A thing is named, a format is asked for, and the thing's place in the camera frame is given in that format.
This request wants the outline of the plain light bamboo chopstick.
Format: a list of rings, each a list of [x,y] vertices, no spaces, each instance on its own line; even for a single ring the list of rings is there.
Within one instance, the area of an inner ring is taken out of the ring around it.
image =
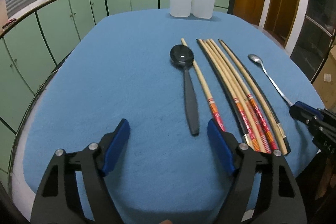
[[[226,52],[229,54],[233,62],[236,64],[236,66],[239,68],[240,72],[244,76],[247,83],[249,83],[250,87],[253,90],[253,93],[255,94],[256,98],[258,99],[264,114],[266,115],[268,122],[270,123],[270,126],[275,133],[276,140],[278,142],[278,145],[280,147],[281,152],[283,152],[285,155],[288,155],[291,152],[290,145],[288,143],[288,140],[286,138],[286,135],[284,133],[284,130],[282,128],[282,125],[277,117],[277,114],[275,113],[274,109],[270,105],[268,99],[266,98],[264,92],[259,87],[256,80],[253,78],[253,76],[250,74],[248,69],[244,66],[244,64],[239,60],[239,58],[231,51],[231,49],[226,45],[226,43],[219,39],[219,43],[222,45],[222,47],[226,50]]]

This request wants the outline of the bamboo chopstick red band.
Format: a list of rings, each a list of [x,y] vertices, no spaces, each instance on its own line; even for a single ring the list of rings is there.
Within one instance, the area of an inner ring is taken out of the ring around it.
[[[181,38],[181,43],[184,46],[188,47],[188,45],[187,45],[187,43],[186,43],[186,41],[185,41],[184,38]],[[224,123],[223,123],[223,121],[221,119],[221,116],[219,114],[219,110],[218,110],[218,108],[216,106],[216,103],[215,103],[215,100],[213,98],[213,95],[211,94],[209,86],[208,86],[208,84],[207,84],[207,82],[205,80],[205,77],[203,76],[203,74],[202,74],[202,72],[201,72],[201,70],[200,70],[200,68],[199,68],[199,66],[198,66],[198,64],[197,64],[197,62],[195,60],[193,61],[193,67],[194,67],[195,72],[197,74],[197,78],[198,78],[198,80],[199,80],[199,82],[201,84],[202,90],[203,90],[203,92],[205,94],[207,103],[208,103],[209,108],[210,108],[210,112],[211,112],[214,120],[216,120],[217,124],[220,126],[220,128],[223,131],[225,131]]]

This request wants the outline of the metal spoon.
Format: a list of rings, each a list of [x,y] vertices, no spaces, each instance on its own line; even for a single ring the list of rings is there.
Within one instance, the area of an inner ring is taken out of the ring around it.
[[[266,77],[268,77],[268,79],[270,80],[270,82],[272,83],[272,85],[274,86],[274,88],[276,89],[276,91],[278,92],[278,94],[280,94],[280,96],[283,98],[283,100],[286,102],[286,104],[290,107],[293,105],[293,103],[287,98],[287,96],[282,92],[282,90],[278,87],[278,85],[275,83],[275,81],[272,79],[272,77],[270,77],[270,75],[268,74],[267,70],[264,67],[264,63],[262,61],[262,59],[254,54],[249,54],[248,55],[248,59],[250,59],[250,61],[254,62],[255,64],[259,65],[261,67],[261,69],[263,70],[264,74],[266,75]]]

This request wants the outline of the black plastic spoon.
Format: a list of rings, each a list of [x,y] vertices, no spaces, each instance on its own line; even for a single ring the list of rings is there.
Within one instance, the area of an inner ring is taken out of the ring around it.
[[[192,136],[199,135],[199,113],[197,97],[189,69],[193,66],[194,54],[183,44],[175,45],[170,50],[171,62],[183,71],[184,104],[187,123]]]

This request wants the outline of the green lower kitchen cabinets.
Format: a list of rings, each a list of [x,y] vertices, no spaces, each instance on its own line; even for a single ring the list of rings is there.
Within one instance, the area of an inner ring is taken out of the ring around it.
[[[68,0],[56,1],[18,23],[5,45],[19,44],[33,62],[33,75],[44,68],[38,49],[62,66],[35,109],[23,156],[23,176],[36,191],[52,154],[83,149],[113,131],[121,119],[130,125],[130,139],[117,169],[106,183],[118,187],[147,186],[164,179],[191,184],[214,182],[206,127],[211,118],[199,83],[200,135],[192,137],[185,117],[182,72],[169,52],[184,38],[196,56],[225,125],[236,129],[229,103],[198,38],[231,34],[238,20],[217,12],[209,20],[172,17],[167,10],[114,14],[94,24],[83,39],[70,18]]]

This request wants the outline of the bamboo chopstick red pattern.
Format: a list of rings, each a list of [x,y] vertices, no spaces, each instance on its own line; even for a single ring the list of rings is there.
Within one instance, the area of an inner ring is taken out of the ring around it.
[[[252,143],[252,147],[255,151],[266,152],[264,145],[261,141],[261,138],[258,136],[258,130],[255,125],[254,119],[252,118],[247,105],[242,97],[242,94],[239,92],[238,86],[236,85],[235,77],[232,76],[230,69],[228,68],[226,62],[223,60],[221,55],[217,50],[213,50],[213,46],[209,45],[208,42],[204,42],[202,39],[199,39],[201,46],[209,54],[210,59],[214,62],[216,69],[219,71],[221,78],[223,79],[226,87],[228,88],[232,99],[236,107],[238,108],[239,114],[243,119],[244,125],[248,131],[249,138]]]

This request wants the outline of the cardboard box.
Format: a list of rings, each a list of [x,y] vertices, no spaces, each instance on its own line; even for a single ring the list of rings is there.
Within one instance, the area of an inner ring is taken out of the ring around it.
[[[335,46],[329,51],[326,62],[324,63],[320,73],[315,79],[313,86],[318,95],[322,99],[327,109],[335,108],[336,96],[336,62],[335,62]]]

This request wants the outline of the bamboo chopstick orange pattern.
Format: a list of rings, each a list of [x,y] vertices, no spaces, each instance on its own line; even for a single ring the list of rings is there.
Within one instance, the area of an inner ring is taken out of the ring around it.
[[[242,77],[239,75],[238,71],[229,61],[228,57],[223,53],[223,51],[215,44],[213,39],[207,39],[207,44],[215,51],[215,53],[220,58],[221,62],[226,65],[230,74],[235,78],[235,81],[238,85],[238,91],[242,94],[242,97],[247,105],[247,108],[256,124],[256,127],[259,131],[260,139],[265,147],[267,153],[271,153],[274,150],[278,149],[276,141],[271,133],[271,130],[263,117],[253,95],[250,90],[247,88]]]

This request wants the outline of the black glass cabinet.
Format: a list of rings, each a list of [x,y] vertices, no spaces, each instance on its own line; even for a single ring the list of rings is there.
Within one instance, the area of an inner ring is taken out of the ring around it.
[[[309,0],[290,58],[313,81],[335,38],[335,0]]]

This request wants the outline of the blue table cloth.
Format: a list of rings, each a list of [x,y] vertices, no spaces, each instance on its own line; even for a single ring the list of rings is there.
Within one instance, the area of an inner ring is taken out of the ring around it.
[[[115,130],[121,119],[130,137],[105,179],[126,223],[211,223],[232,179],[210,147],[211,112],[195,72],[200,133],[191,136],[184,107],[183,74],[170,50],[185,39],[219,109],[225,128],[240,131],[220,83],[197,44],[223,40],[249,70],[277,114],[291,147],[295,175],[317,147],[306,126],[293,120],[276,88],[292,101],[323,103],[297,65],[246,21],[215,12],[209,20],[172,17],[167,9],[104,18],[69,55],[36,107],[23,173],[36,191],[55,151],[76,152]]]

